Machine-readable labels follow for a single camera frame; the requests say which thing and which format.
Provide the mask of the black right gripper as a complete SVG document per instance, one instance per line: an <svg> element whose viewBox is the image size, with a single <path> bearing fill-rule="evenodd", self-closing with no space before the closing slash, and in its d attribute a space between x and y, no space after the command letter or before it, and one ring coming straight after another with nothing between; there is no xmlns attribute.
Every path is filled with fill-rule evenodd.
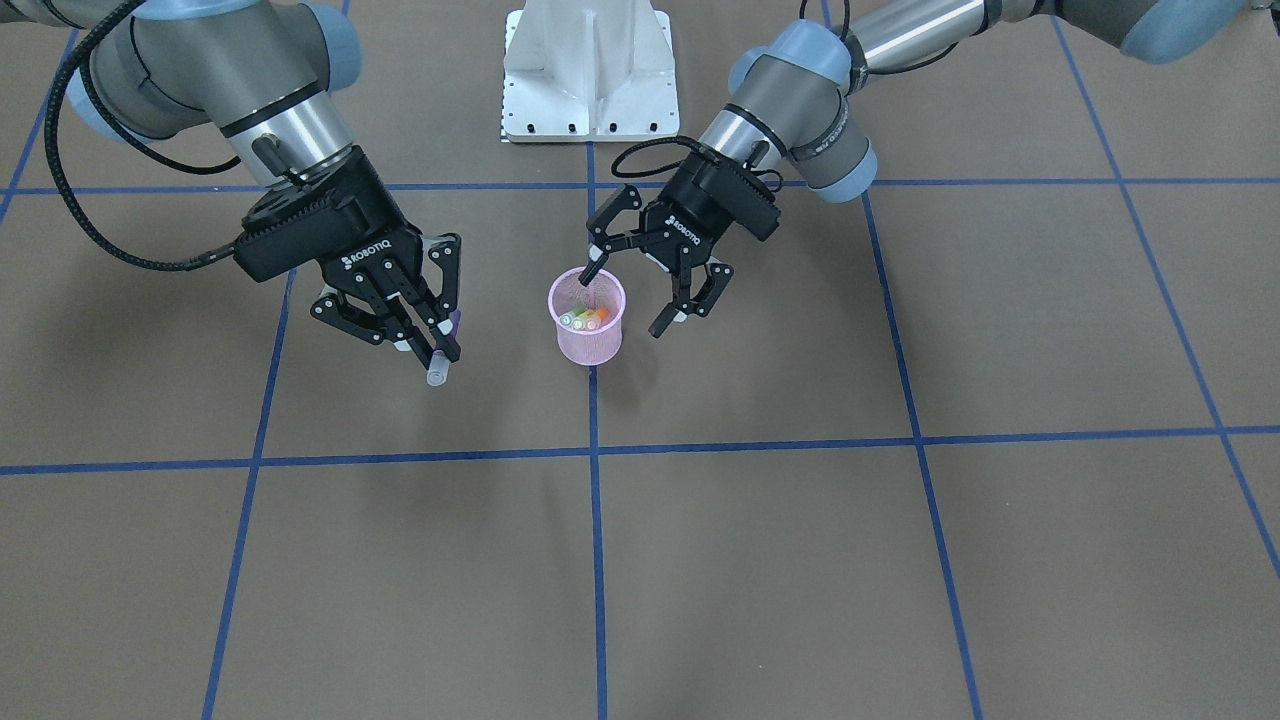
<svg viewBox="0 0 1280 720"><path fill-rule="evenodd" d="M378 300L366 311L344 293L326 287L310 316L369 345L392 342L413 352L428 366L435 348L457 363L453 313L458 309L462 237L445 233L424 238L401 211L366 152L358 145L311 183L268 191L244 215L233 258L257 282L269 281L307 261L324 270L353 272L375 256L396 258L396 291L422 320L417 327L397 299ZM440 270L433 290L422 275L424 260Z"/></svg>

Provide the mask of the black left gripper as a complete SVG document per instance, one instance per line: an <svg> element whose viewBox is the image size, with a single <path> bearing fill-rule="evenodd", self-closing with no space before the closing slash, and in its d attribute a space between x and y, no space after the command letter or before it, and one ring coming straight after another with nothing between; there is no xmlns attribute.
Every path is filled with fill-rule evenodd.
<svg viewBox="0 0 1280 720"><path fill-rule="evenodd" d="M611 234L611 223L627 210L639 213L639 227ZM709 314L735 277L732 265L710 255L733 223L759 241L768 240L780 225L774 192L727 156L691 151L653 201L641 205L639 190L623 184L595 210L586 223L588 265L579 283L589 286L609 255L628 249L662 263L671 275L672 297L648 329L659 338L672 322ZM652 252L648 247L657 236L672 241Z"/></svg>

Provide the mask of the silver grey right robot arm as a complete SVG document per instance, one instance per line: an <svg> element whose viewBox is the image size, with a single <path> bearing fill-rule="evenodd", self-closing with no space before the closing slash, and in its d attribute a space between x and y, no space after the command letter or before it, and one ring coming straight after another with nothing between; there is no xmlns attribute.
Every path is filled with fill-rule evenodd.
<svg viewBox="0 0 1280 720"><path fill-rule="evenodd" d="M460 359L461 237L426 238L401 211L332 95L360 76L334 6L273 1L5 1L6 23L77 28L47 96L44 151L68 211L100 249L151 272L233 259L257 282L314 261L311 315L426 369ZM140 258L88 219L60 158L60 113L192 176L246 168L265 195L230 243L179 261Z"/></svg>

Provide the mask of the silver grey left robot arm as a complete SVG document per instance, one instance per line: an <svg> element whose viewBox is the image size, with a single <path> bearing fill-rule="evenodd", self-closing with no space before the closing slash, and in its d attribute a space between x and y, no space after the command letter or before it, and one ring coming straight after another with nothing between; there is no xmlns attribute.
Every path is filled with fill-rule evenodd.
<svg viewBox="0 0 1280 720"><path fill-rule="evenodd" d="M644 202L623 186L588 220L590 284L607 260L637 250L671 278L672 296L650 325L660 337L705 316L733 277L717 242L740 225L759 241L780 225L764 178L782 161L827 202L846 202L876 178L878 158L852 115L852 95L872 81L919 70L1001 23L1052 15L1123 55L1166 64L1189 55L1245 10L1243 1L892 1L837 28L797 18L736 60L730 100L696 138L675 137L687 156Z"/></svg>

